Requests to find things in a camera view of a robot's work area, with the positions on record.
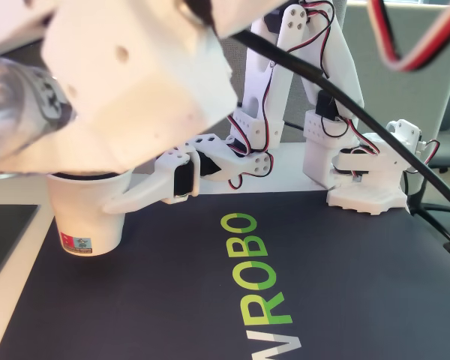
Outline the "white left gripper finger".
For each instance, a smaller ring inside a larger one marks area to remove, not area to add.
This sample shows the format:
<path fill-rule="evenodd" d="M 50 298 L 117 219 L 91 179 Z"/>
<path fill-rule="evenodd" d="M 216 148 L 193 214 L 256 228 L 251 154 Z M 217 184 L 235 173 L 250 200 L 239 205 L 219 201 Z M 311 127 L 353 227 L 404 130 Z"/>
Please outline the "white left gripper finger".
<path fill-rule="evenodd" d="M 41 39 L 56 1 L 0 0 L 0 53 Z"/>

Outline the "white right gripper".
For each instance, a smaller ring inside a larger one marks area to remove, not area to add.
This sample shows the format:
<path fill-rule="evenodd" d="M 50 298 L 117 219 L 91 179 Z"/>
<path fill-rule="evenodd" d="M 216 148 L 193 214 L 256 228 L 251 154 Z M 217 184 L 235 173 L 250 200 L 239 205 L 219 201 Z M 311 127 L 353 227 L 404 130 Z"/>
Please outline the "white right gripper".
<path fill-rule="evenodd" d="M 200 181 L 240 182 L 244 176 L 264 178 L 274 167 L 269 152 L 239 154 L 214 134 L 195 136 L 184 145 L 165 151 L 154 162 L 154 172 L 125 193 L 102 206 L 108 215 L 126 214 L 156 202 L 180 203 L 200 194 Z"/>

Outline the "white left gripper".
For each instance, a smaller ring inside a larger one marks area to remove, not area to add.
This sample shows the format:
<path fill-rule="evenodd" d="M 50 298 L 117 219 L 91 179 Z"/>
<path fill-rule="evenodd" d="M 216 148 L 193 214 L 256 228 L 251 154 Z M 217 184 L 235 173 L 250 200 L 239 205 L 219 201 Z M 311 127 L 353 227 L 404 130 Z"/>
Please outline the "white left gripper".
<path fill-rule="evenodd" d="M 60 1 L 42 56 L 78 122 L 1 156 L 2 173 L 123 173 L 236 108 L 210 1 Z"/>

